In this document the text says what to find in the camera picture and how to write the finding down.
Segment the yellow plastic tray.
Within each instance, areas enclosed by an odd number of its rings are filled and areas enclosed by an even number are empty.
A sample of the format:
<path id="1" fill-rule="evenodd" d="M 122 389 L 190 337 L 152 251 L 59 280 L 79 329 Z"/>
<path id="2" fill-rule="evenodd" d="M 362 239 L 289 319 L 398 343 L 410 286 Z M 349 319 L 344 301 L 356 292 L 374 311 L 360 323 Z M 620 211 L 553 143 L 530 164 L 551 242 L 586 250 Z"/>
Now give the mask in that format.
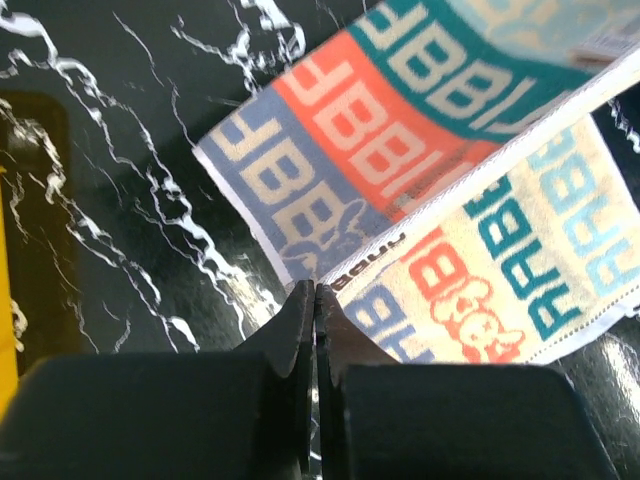
<path id="1" fill-rule="evenodd" d="M 18 388 L 18 368 L 3 214 L 0 214 L 0 241 L 0 411 L 4 415 Z"/>

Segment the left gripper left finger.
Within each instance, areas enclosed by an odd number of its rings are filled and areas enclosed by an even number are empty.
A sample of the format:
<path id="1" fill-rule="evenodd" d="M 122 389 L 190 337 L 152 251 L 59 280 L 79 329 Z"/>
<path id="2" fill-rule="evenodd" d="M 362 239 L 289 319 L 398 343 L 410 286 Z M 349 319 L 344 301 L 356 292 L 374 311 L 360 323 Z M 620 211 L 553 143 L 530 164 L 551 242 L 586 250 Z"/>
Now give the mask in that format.
<path id="1" fill-rule="evenodd" d="M 230 351 L 59 356 L 1 421 L 5 479 L 298 479 L 309 469 L 314 285 Z"/>

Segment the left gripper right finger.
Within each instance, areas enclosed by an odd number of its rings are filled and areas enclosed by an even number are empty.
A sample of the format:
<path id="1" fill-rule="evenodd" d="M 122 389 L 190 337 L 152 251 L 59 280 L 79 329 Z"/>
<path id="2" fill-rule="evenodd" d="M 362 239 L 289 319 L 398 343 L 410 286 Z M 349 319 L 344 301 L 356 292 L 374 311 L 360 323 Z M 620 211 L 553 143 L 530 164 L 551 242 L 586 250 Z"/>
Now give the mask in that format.
<path id="1" fill-rule="evenodd" d="M 584 404 L 527 365 L 401 364 L 316 290 L 327 479 L 613 479 Z"/>

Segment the white red printed towel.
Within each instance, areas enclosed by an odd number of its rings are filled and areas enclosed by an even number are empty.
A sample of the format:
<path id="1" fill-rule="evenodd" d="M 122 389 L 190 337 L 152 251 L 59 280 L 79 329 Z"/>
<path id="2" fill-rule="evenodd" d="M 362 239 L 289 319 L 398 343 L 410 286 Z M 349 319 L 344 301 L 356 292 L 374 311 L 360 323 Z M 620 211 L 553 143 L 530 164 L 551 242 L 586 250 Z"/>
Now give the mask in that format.
<path id="1" fill-rule="evenodd" d="M 544 364 L 639 309 L 639 167 L 594 118 L 638 80 L 635 1 L 386 1 L 194 153 L 391 356 Z"/>

